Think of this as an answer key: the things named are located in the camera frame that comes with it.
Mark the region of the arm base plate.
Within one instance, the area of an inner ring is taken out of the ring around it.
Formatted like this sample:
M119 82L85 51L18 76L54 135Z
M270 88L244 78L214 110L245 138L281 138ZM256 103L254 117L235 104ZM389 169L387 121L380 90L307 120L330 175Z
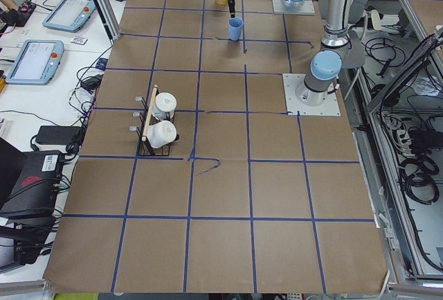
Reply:
M285 3L284 0L272 0L273 13L281 15L314 15L312 0Z
M324 92L312 92L305 86L305 74L283 73L283 86L289 115L340 116L333 84Z

